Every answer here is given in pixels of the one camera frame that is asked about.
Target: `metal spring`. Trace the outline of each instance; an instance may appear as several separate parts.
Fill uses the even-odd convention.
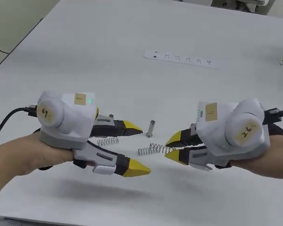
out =
[[[167,147],[164,145],[151,143],[149,147],[139,148],[137,150],[137,154],[138,155],[147,155],[147,154],[154,154],[154,153],[167,154],[174,150],[176,150],[176,148],[174,147]]]
[[[118,144],[119,139],[118,137],[107,137],[104,139],[100,139],[97,142],[98,142],[98,146],[112,145],[112,144]]]

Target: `table surface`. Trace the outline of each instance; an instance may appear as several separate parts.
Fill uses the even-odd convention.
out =
[[[218,69],[145,59],[147,48],[214,59]],[[44,90],[93,91],[101,114],[144,130],[156,121],[151,139],[121,137],[107,146],[152,173],[103,176],[72,163],[37,170],[2,190],[0,216],[81,226],[283,225],[283,180],[137,156],[195,122],[201,100],[257,97],[283,109],[282,55],[283,19],[174,1],[62,0],[0,66],[0,121],[36,104]],[[18,113],[0,144],[38,127]]]

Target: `label sticker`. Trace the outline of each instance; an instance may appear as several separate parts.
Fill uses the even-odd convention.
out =
[[[217,119],[217,103],[206,105],[206,121],[215,121]]]
[[[200,118],[203,116],[203,110],[198,110],[196,122],[199,122]]]
[[[259,125],[257,124],[257,122],[254,120],[249,120],[235,136],[235,138],[240,145],[244,145],[256,134],[258,130]]]
[[[50,124],[52,123],[55,115],[50,108],[48,108],[44,103],[41,103],[37,107],[37,116]]]
[[[86,94],[76,93],[75,94],[75,105],[86,105]]]

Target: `metal cylinder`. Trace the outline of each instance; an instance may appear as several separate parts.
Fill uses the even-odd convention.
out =
[[[146,133],[147,138],[152,137],[153,135],[153,130],[154,130],[154,125],[155,125],[155,121],[151,120],[150,125],[149,125],[149,129],[148,132]]]

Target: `electrical outlet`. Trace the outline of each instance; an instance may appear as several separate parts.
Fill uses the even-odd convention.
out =
[[[213,60],[202,59],[192,56],[182,56],[179,54],[174,55],[167,51],[147,49],[145,50],[144,57],[152,60],[162,60],[162,61],[169,61],[169,62],[181,63],[186,65],[217,68],[216,63]]]
[[[196,64],[202,64],[202,60],[201,59],[199,59],[199,58],[197,58],[197,59],[195,59],[195,62],[196,62]]]

